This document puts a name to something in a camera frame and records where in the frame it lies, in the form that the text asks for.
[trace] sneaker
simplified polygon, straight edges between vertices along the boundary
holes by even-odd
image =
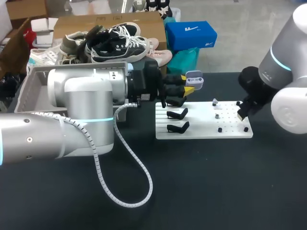
[[[170,62],[173,54],[169,50],[151,50],[146,56],[155,59],[158,62],[159,67],[162,67]]]
[[[158,0],[146,0],[147,10],[148,11],[157,11],[158,10]]]
[[[87,32],[80,31],[70,35],[65,35],[59,48],[61,54],[68,58],[76,57],[78,46],[85,40],[86,35]]]
[[[161,18],[164,20],[166,17],[173,17],[173,12],[169,7],[169,0],[158,0],[158,11]]]
[[[133,1],[133,12],[145,12],[146,9],[146,0],[134,0]]]
[[[118,36],[140,36],[141,29],[135,23],[122,23],[112,26],[110,29],[97,33],[92,39],[86,43],[84,52],[91,60],[92,47],[108,42],[112,38]]]
[[[111,41],[94,46],[92,50],[92,63],[126,61],[133,63],[141,60],[148,54],[150,43],[146,38],[117,37]]]
[[[31,49],[27,64],[27,73],[35,66],[53,66],[58,59],[59,46],[49,49]]]
[[[156,38],[148,38],[150,49],[156,50],[159,46],[159,40]]]

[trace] black sneaker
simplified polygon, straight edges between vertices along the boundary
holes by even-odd
[[[157,11],[158,10],[158,0],[146,0],[147,10],[148,11]]]
[[[143,37],[117,37],[92,49],[92,63],[126,61],[133,63],[148,54],[150,43]]]
[[[85,45],[84,53],[91,60],[92,47],[108,42],[112,38],[118,36],[140,36],[141,29],[135,23],[122,23],[114,25],[111,28],[101,31],[89,39]]]
[[[169,0],[158,0],[158,11],[161,15],[161,18],[163,18],[163,20],[166,17],[173,17],[173,12],[171,8],[169,7]]]

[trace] coiled cable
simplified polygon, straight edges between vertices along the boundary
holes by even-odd
[[[101,168],[100,168],[100,163],[99,163],[99,157],[98,157],[98,153],[96,150],[96,145],[92,139],[92,136],[89,134],[89,132],[86,130],[86,128],[84,128],[80,123],[78,123],[77,121],[69,118],[69,117],[62,117],[59,114],[53,114],[53,113],[33,113],[35,115],[39,115],[39,116],[44,116],[44,117],[49,117],[55,120],[60,120],[62,119],[64,122],[73,125],[74,127],[76,127],[77,129],[79,129],[87,138],[88,143],[92,149],[93,155],[94,155],[94,161],[95,161],[95,166],[96,166],[96,170],[97,170],[97,174],[98,174],[98,178],[100,181],[100,184],[102,186],[102,188],[104,189],[104,191],[106,192],[106,194],[117,204],[119,204],[120,206],[123,207],[128,207],[128,208],[134,208],[134,207],[140,207],[142,205],[144,205],[151,197],[152,193],[153,193],[153,181],[152,178],[148,172],[148,170],[146,169],[146,167],[144,166],[144,164],[140,161],[140,159],[135,155],[135,153],[132,151],[132,149],[129,147],[129,145],[126,143],[126,141],[124,140],[123,136],[121,135],[117,124],[116,124],[116,118],[119,114],[119,112],[125,108],[128,107],[137,107],[136,103],[128,103],[125,104],[123,106],[121,106],[120,108],[118,108],[116,110],[116,112],[114,113],[113,116],[113,126],[114,126],[114,130],[117,134],[117,136],[119,137],[119,139],[121,140],[121,142],[124,144],[124,146],[126,147],[126,149],[128,150],[128,152],[132,155],[132,157],[136,160],[136,162],[141,166],[141,168],[144,170],[147,178],[148,178],[148,182],[149,182],[149,191],[147,196],[140,202],[135,203],[135,204],[129,204],[129,203],[125,203],[121,200],[119,200],[118,198],[116,198],[111,191],[109,190],[108,186],[105,183],[105,180],[102,176],[102,172],[101,172]]]

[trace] nike logo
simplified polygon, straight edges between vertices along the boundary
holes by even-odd
[[[194,28],[188,27],[188,28],[186,28],[186,31],[195,30],[195,29],[197,29],[197,28],[198,28],[198,26],[196,26],[196,27],[194,27]]]

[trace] black table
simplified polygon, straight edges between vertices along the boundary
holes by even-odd
[[[190,101],[242,100],[237,73],[205,74]],[[0,168],[1,230],[300,230],[307,227],[307,135],[284,131],[270,106],[250,118],[252,139],[156,140],[154,103],[130,109],[120,130],[153,178],[153,197],[117,206],[94,160]],[[118,138],[100,157],[111,191],[136,202],[148,182]]]

